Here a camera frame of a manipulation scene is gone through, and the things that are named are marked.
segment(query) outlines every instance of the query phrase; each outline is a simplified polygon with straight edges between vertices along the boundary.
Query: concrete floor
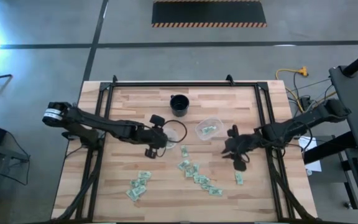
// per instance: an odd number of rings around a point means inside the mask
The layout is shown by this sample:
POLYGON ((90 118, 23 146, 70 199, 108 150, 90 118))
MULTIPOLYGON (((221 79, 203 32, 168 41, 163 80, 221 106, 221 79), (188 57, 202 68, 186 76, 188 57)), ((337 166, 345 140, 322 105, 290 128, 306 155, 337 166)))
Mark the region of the concrete floor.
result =
MULTIPOLYGON (((266 29, 153 29, 151 0, 110 0, 100 43, 190 41, 358 40, 358 1, 262 0, 266 29)), ((90 44, 102 0, 0 0, 0 44, 90 44)), ((14 78, 0 91, 0 127, 12 132, 31 154, 29 184, 4 180, 0 223, 41 222, 50 218, 67 141, 62 129, 41 122, 49 101, 76 102, 89 49, 0 50, 0 74, 14 78)), ((358 57, 358 45, 304 47, 194 47, 98 49, 90 80, 271 80, 279 68, 307 66, 298 87, 324 80, 328 69, 358 57)), ((281 73, 289 88, 292 74, 281 73)), ((316 98, 324 82, 300 90, 316 98)), ((322 124, 316 136, 340 135, 346 123, 322 124)), ((25 178, 26 166, 11 175, 25 178)), ((358 223, 358 210, 341 206, 342 185, 311 183, 323 220, 358 223)))

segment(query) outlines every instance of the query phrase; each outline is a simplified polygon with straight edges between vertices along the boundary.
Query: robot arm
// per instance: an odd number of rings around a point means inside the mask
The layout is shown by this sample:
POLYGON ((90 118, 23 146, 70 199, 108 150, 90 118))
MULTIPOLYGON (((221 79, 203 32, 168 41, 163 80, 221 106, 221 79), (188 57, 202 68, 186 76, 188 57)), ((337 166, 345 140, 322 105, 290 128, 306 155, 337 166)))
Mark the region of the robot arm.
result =
POLYGON ((230 137, 225 141, 225 150, 222 154, 228 153, 223 158, 234 160, 234 168, 239 171, 246 170, 246 164, 241 155, 246 155, 258 147, 285 147, 291 139, 300 134, 304 134, 308 129, 323 122, 338 123, 346 119, 350 114, 339 100, 327 100, 325 104, 317 106, 315 109, 301 114, 296 118, 289 119, 282 123, 266 124, 254 129, 254 134, 239 134, 237 126, 227 131, 230 137))
POLYGON ((88 147, 98 147, 101 144, 96 129, 110 133, 123 142, 148 144, 150 149, 146 150, 145 155, 153 159, 156 156, 153 149, 165 147, 168 141, 162 129, 165 120, 157 115, 151 117, 150 122, 154 126, 150 128, 136 121, 112 121, 102 118, 66 102, 50 102, 42 121, 51 127, 65 128, 70 134, 80 137, 81 143, 88 147))

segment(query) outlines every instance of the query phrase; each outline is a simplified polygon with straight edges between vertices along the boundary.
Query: paper money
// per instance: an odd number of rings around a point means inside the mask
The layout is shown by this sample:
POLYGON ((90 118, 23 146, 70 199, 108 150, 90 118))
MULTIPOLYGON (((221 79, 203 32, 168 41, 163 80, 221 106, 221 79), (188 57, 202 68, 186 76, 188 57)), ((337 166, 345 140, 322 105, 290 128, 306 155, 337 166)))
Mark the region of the paper money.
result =
POLYGON ((237 184, 242 185, 244 181, 242 180, 241 172, 236 171, 235 173, 237 184))
POLYGON ((189 153, 187 152, 187 147, 186 146, 180 146, 180 150, 181 150, 181 156, 183 158, 189 156, 189 153))
POLYGON ((201 188, 203 190, 208 190, 211 188, 211 187, 214 187, 213 185, 209 185, 209 184, 201 184, 201 188))
POLYGON ((193 175, 194 178, 194 183, 195 184, 199 184, 200 183, 200 176, 198 174, 194 174, 193 175))
POLYGON ((140 196, 144 192, 146 192, 146 186, 144 186, 144 185, 140 185, 137 188, 132 189, 132 193, 137 197, 140 196))
POLYGON ((206 177, 206 176, 204 176, 204 175, 201 175, 201 177, 200 177, 200 184, 209 184, 210 181, 211 181, 211 180, 210 180, 208 177, 206 177))
POLYGON ((147 183, 147 179, 145 178, 139 178, 137 179, 139 185, 143 185, 143 186, 146 186, 146 183, 147 183))
POLYGON ((201 132, 206 135, 209 134, 211 132, 213 132, 217 127, 216 126, 209 126, 209 127, 205 127, 203 129, 201 129, 201 132))
POLYGON ((185 169, 185 167, 188 165, 190 165, 190 162, 188 160, 185 160, 185 161, 179 163, 178 168, 183 171, 185 169))
POLYGON ((193 169, 194 169, 194 175, 198 175, 198 170, 200 169, 200 165, 193 164, 193 169))
POLYGON ((186 175, 186 177, 192 177, 193 176, 193 174, 194 174, 194 169, 193 169, 193 167, 186 167, 185 168, 185 175, 186 175))
POLYGON ((134 195, 134 193, 132 192, 132 190, 127 190, 126 194, 128 195, 128 197, 129 197, 133 202, 136 202, 137 199, 139 199, 138 196, 134 195))
POLYGON ((216 187, 209 188, 209 195, 222 196, 223 190, 217 189, 216 187))
POLYGON ((140 171, 137 177, 149 180, 151 178, 151 176, 152 176, 152 173, 149 171, 140 171))
POLYGON ((132 188, 136 188, 139 186, 139 180, 131 180, 131 186, 132 188))

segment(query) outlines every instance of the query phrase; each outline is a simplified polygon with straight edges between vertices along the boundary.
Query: butcher block tabletop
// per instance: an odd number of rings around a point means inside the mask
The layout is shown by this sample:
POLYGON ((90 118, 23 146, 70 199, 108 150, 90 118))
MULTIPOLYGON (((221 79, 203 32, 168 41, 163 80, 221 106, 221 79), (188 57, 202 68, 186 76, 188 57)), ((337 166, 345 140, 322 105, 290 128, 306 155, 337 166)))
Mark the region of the butcher block tabletop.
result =
MULTIPOLYGON (((273 111, 277 122, 291 118, 290 106, 284 83, 267 81, 273 111)), ((84 82, 79 108, 94 113, 100 82, 84 82)), ((255 92, 252 87, 115 87, 109 119, 129 119, 151 126, 150 117, 157 114, 165 120, 177 119, 187 129, 187 137, 173 149, 167 149, 163 157, 149 159, 144 156, 147 145, 120 142, 107 134, 98 195, 94 210, 94 222, 267 222, 276 221, 272 188, 264 149, 249 153, 250 163, 242 173, 243 185, 237 185, 231 160, 222 159, 226 131, 236 124, 240 134, 252 134, 260 126, 255 92), (186 116, 177 118, 170 109, 170 96, 182 94, 189 98, 186 116), (224 129, 209 141, 202 141, 195 133, 195 126, 209 117, 219 118, 224 129), (180 146, 186 145, 189 156, 182 158, 180 146), (223 195, 212 196, 186 178, 177 165, 183 160, 200 165, 200 174, 211 179, 211 184, 223 189, 223 195), (126 191, 130 180, 139 171, 150 171, 147 191, 133 202, 126 191)), ((267 109, 262 94, 265 117, 267 109)), ((106 98, 102 105, 104 113, 106 98)), ((168 123, 181 138, 182 126, 168 123)), ((67 154, 80 147, 79 141, 71 141, 67 154)), ((310 185, 300 149, 286 148, 284 157, 291 191, 307 211, 316 216, 310 185)), ((64 162, 58 186, 52 218, 58 217, 69 206, 81 186, 85 166, 86 149, 71 154, 64 162)), ((280 198, 284 216, 287 208, 282 192, 280 198)), ((89 197, 85 200, 84 216, 88 211, 89 197)))

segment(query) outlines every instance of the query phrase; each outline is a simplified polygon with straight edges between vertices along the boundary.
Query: black mat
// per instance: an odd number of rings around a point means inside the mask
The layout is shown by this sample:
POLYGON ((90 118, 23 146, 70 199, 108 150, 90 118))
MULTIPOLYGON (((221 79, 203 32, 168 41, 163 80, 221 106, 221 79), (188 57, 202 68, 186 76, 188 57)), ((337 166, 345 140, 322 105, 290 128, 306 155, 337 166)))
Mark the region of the black mat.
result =
POLYGON ((156 0, 152 27, 266 27, 255 0, 156 0))

